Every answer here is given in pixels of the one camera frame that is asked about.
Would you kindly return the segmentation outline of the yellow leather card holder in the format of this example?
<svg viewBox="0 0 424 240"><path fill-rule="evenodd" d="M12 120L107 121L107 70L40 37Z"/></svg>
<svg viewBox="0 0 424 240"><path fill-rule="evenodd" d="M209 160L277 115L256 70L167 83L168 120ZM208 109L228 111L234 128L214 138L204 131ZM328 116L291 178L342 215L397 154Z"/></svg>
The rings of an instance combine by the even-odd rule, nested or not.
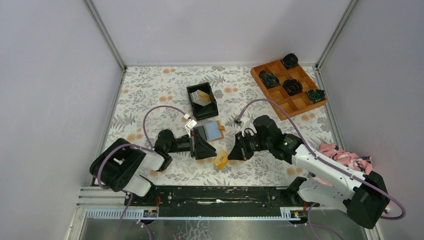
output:
<svg viewBox="0 0 424 240"><path fill-rule="evenodd" d="M219 120L197 125L193 129L197 130L199 135L207 142L218 141L225 138L225 127L221 125Z"/></svg>

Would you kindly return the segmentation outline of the black plastic card box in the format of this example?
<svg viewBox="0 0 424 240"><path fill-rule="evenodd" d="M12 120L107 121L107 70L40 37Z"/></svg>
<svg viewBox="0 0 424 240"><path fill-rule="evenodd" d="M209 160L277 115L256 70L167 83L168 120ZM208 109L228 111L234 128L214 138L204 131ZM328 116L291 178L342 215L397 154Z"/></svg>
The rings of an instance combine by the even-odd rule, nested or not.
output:
<svg viewBox="0 0 424 240"><path fill-rule="evenodd" d="M219 115L217 101L209 82L188 86L186 88L193 116L205 120Z"/></svg>

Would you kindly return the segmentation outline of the gold credit card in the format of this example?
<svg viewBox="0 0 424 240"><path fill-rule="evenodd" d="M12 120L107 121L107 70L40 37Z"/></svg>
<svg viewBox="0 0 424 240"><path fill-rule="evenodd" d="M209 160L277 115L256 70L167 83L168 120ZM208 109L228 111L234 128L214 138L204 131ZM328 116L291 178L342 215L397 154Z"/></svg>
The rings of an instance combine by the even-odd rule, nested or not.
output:
<svg viewBox="0 0 424 240"><path fill-rule="evenodd" d="M224 149L221 149L212 161L213 165L218 170L222 170L228 164L228 162L228 153Z"/></svg>

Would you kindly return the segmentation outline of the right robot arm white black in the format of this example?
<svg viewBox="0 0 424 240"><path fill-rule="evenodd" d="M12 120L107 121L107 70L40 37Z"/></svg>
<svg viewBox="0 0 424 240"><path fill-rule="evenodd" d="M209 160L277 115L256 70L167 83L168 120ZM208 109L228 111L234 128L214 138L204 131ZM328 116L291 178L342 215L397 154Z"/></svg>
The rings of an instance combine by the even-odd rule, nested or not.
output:
<svg viewBox="0 0 424 240"><path fill-rule="evenodd" d="M268 151L278 160L317 174L326 185L299 178L289 185L287 201L299 206L304 201L318 203L346 213L351 220L366 229L375 227L390 199L383 177L371 171L364 174L311 149L300 137L282 133L268 115L253 120L253 127L237 117L241 127L235 134L229 160L247 161L255 152Z"/></svg>

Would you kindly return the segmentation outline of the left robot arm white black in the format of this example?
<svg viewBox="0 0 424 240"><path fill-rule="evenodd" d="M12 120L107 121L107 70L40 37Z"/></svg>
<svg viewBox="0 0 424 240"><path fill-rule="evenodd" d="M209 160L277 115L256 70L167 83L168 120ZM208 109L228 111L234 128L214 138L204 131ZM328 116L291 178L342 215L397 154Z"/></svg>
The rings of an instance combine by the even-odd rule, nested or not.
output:
<svg viewBox="0 0 424 240"><path fill-rule="evenodd" d="M176 138L169 129L159 132L152 150L119 138L98 156L89 167L89 173L97 179L102 189L127 192L136 195L144 206L152 204L155 192L152 183L142 176L143 169L162 172L173 161L171 153L189 152L195 160L216 157L216 149L197 129Z"/></svg>

